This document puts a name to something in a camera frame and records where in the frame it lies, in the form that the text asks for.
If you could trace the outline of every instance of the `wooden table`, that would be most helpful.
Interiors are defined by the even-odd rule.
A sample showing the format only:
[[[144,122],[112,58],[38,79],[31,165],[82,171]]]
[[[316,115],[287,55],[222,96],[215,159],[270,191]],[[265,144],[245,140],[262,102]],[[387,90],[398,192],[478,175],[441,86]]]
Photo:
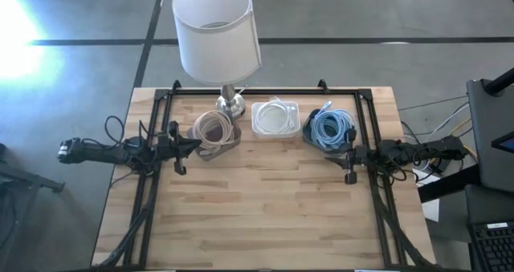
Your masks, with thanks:
[[[392,88],[372,90],[382,138],[401,139]],[[137,134],[138,120],[148,126],[154,92],[154,88],[134,90],[125,136]],[[148,269],[383,267],[367,173],[359,167],[358,183],[345,185],[341,168],[305,144],[301,135],[290,140],[256,139],[251,105],[271,98],[245,95],[247,113],[238,120],[243,135],[236,148],[210,162],[193,154],[184,160],[188,168],[184,177],[174,172],[172,161],[163,165]],[[354,98],[347,95],[280,98],[299,104],[302,124],[329,99],[332,108],[357,114]],[[203,112],[213,109],[215,99],[174,96],[171,120],[185,134]],[[373,139],[371,125],[367,127]],[[126,167],[116,167],[113,178],[127,172]],[[103,261],[127,231],[136,186],[137,179],[130,177],[110,190],[92,264]],[[423,256],[434,262],[414,179],[395,182],[393,190],[402,228]],[[394,252],[392,240],[390,247]],[[133,261],[138,248],[136,243]]]

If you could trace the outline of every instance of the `silver lamp base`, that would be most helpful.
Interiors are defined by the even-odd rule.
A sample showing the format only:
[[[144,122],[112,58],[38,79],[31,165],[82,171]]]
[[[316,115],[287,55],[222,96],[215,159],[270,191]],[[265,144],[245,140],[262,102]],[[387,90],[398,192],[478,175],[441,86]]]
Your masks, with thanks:
[[[246,100],[239,93],[235,93],[234,86],[229,84],[222,87],[222,96],[216,102],[216,109],[226,114],[231,113],[236,120],[244,114],[246,104]]]

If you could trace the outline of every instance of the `table lamp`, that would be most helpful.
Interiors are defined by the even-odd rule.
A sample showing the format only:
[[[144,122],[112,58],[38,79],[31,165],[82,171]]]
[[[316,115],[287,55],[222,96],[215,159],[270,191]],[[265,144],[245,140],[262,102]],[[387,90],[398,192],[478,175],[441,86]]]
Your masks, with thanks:
[[[234,118],[245,100],[232,85],[261,66],[251,0],[173,0],[184,70],[201,83],[222,85],[216,103]]]

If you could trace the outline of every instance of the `concrete floor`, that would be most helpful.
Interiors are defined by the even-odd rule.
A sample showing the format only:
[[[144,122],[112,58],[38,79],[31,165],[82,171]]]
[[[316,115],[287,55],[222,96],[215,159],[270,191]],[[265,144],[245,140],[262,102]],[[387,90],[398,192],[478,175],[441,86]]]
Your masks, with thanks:
[[[42,190],[11,270],[89,265],[112,165],[59,164],[61,140],[107,142],[107,116],[124,118],[142,47],[24,47],[26,39],[143,39],[155,0],[0,0],[0,142],[12,165],[65,181]],[[513,36],[512,0],[254,0],[259,37]],[[156,38],[174,38],[164,0]],[[263,67],[241,84],[392,86],[399,108],[465,94],[469,79],[512,67],[514,43],[262,46]],[[153,47],[144,87],[200,86],[177,47]],[[463,101],[401,112],[416,132],[436,127]],[[463,113],[455,120],[465,120]],[[472,134],[464,141],[473,145]],[[438,262],[466,268],[463,243],[434,239]]]

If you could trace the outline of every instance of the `blue cable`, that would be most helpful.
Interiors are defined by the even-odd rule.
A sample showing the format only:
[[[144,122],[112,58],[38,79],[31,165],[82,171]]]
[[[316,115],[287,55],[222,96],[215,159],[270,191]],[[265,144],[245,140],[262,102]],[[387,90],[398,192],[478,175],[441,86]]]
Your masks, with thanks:
[[[354,128],[355,119],[344,109],[329,111],[332,101],[328,101],[311,121],[312,142],[321,148],[339,148],[348,142],[347,131]],[[329,136],[325,127],[333,128],[336,135]]]

